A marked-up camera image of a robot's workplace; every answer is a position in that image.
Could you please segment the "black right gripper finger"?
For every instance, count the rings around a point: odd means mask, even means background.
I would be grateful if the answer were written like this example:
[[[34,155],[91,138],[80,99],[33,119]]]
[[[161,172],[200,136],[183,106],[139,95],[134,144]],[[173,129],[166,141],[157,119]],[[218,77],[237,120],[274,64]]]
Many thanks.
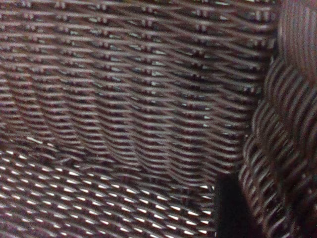
[[[215,184],[215,224],[218,238],[251,238],[253,224],[235,175],[222,176]]]

